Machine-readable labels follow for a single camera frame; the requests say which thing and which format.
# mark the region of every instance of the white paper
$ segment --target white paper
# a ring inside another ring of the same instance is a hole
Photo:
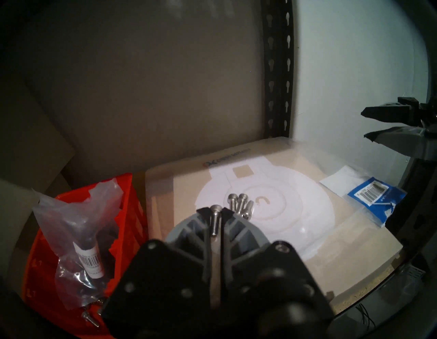
[[[238,178],[233,168],[248,166],[252,175]],[[317,253],[335,226],[334,209],[324,189],[306,175],[274,166],[258,156],[209,168],[212,180],[200,191],[196,209],[221,205],[230,193],[245,193],[255,203],[250,222],[273,242],[288,241],[305,260]]]
[[[73,242],[74,249],[82,263],[83,268],[88,275],[93,279],[99,279],[103,277],[104,270],[101,264],[99,248],[95,245],[92,249],[82,250],[79,246]]]
[[[320,180],[320,183],[338,196],[345,196],[355,187],[369,179],[369,176],[361,175],[349,166],[343,166],[333,175]]]

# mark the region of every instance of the gray wall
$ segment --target gray wall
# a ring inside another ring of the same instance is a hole
[[[293,137],[397,184],[408,158],[363,138],[397,96],[426,100],[425,45],[392,0],[294,0]],[[53,3],[10,59],[76,149],[79,186],[260,139],[259,0]]]
[[[262,137],[259,1],[62,1],[15,66],[76,149],[74,185]]]

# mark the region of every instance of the white wall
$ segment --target white wall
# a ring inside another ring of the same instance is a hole
[[[293,137],[397,184],[407,157],[364,139],[391,124],[360,116],[367,106],[413,96],[426,102],[427,53],[391,0],[294,0]]]

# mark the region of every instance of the red plastic bin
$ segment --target red plastic bin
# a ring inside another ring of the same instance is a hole
[[[129,263],[148,239],[147,218],[132,186],[132,173],[119,175],[116,179],[123,190],[123,197],[121,211],[115,217],[119,227],[118,239],[114,241],[109,250],[115,257],[115,273],[114,278],[107,284],[106,296],[112,294]],[[60,194],[56,199],[66,203],[82,202],[90,197],[89,190],[95,186],[96,184],[93,184]],[[112,338],[101,317],[96,313],[99,306],[92,305],[89,310],[91,316],[100,322],[99,328],[81,318],[83,309],[70,311],[65,309],[55,289],[57,265],[58,257],[50,249],[40,229],[26,264],[22,287],[22,298],[25,303],[55,325],[75,336],[83,339]]]

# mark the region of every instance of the white label on box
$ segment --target white label on box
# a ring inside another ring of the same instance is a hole
[[[367,206],[371,206],[375,201],[382,197],[388,190],[388,186],[378,181],[373,181],[366,187],[363,187],[354,194],[359,200],[364,202]]]

